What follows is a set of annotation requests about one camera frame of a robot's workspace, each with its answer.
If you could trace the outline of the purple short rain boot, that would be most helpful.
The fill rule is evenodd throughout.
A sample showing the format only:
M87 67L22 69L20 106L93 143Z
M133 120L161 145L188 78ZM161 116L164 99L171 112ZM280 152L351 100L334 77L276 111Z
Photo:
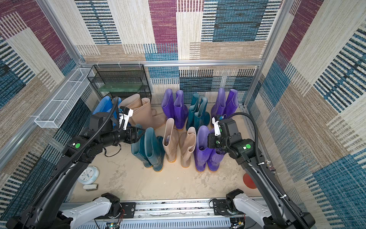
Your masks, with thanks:
M212 153L212 149L208 147L208 135L210 130L207 126L200 126L196 136L196 147L194 151L195 168L198 172L203 172L206 163Z

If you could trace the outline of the slim teal rain boot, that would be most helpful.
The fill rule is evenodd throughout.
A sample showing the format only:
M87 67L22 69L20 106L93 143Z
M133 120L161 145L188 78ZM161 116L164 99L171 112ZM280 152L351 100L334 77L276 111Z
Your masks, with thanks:
M141 138L138 142L131 145L131 151L134 156L136 156L140 161L142 161L143 165L146 168L151 168L152 164L149 162L146 153L145 153L145 143L144 143L144 132L142 130L138 131L138 135L141 135Z

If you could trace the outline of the beige slim rain boot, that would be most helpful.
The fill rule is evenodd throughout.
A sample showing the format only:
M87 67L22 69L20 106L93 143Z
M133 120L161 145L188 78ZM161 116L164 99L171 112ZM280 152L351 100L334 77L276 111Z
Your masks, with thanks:
M132 110L132 126L139 124L143 129L147 129L149 127L156 129L166 123L166 116L164 113L155 114L153 112L151 100L149 98L143 98L141 100L141 105L136 108L132 108Z

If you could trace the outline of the large teal rain boot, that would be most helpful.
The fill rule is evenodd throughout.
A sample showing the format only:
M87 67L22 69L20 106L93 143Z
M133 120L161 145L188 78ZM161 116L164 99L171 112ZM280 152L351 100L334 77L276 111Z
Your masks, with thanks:
M156 136L155 130L152 127L146 129L144 134L144 150L155 172L160 172L163 169L165 157L163 139L162 136Z

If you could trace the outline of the blue rain boot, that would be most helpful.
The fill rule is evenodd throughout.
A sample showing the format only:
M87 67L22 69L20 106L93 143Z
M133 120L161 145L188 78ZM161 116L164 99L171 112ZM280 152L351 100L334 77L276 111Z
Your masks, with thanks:
M120 98L118 96L114 97L112 99L112 109L113 109L113 114L111 117L111 120L113 122L113 124L115 126L117 126L118 128L120 127L120 112L119 112L119 102Z
M105 96L93 111L93 115L99 112L110 112L112 108L112 99L109 96Z

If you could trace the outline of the beige tall rain boot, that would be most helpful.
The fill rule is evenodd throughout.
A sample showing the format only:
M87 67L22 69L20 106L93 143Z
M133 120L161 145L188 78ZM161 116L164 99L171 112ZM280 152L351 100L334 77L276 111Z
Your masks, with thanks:
M140 95L133 94L132 96L124 99L118 105L118 108L120 109L125 107L129 108L130 110L133 110L133 115L129 118L129 123L132 126L135 126L136 124L143 125L142 123L142 119L144 118L142 114L143 104Z

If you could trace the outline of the beige short rain boot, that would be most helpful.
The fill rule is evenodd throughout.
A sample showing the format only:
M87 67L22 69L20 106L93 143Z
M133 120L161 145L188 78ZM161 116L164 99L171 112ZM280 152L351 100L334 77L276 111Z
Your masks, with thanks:
M163 138L163 147L166 153L168 162L173 163L177 158L177 146L179 143L179 133L174 127L175 121L173 118L169 118L166 121L165 135Z

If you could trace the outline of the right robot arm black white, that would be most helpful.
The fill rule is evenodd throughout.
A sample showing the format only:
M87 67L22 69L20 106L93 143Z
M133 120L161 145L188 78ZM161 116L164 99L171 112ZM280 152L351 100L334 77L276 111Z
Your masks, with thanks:
M252 122L254 140L242 139L233 117L242 115ZM258 127L250 114L237 112L227 117L212 118L214 133L209 134L208 147L227 153L250 176L264 198L267 206L249 198L236 189L226 196L228 206L242 212L263 229L310 229L315 219L309 212L302 211L286 194L267 166L259 149Z

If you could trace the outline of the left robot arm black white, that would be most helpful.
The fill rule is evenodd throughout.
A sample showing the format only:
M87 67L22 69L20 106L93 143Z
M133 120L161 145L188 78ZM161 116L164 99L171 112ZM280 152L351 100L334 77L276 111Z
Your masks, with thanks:
M76 217L59 210L79 176L95 157L109 146L119 143L134 144L142 137L141 127L130 127L129 119L135 113L128 106L119 106L119 97L112 99L109 112L91 116L89 128L74 136L62 151L47 183L36 193L29 207L19 216L11 217L8 229L71 229Z

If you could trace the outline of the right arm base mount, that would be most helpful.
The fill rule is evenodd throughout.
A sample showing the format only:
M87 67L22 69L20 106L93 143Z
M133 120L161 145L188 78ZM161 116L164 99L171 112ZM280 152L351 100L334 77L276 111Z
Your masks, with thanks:
M241 189L236 189L229 192L226 199L213 198L209 201L209 207L213 209L215 215L223 217L243 215L244 213L237 210L234 205L234 198L239 194L244 194L244 192Z

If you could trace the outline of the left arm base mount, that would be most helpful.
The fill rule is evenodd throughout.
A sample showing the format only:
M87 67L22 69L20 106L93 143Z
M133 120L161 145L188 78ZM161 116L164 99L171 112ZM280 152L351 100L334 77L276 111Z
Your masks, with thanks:
M96 219L132 219L135 214L136 202L120 202L117 196L111 193L104 193L101 197L107 198L111 203L111 208L104 216L99 216Z

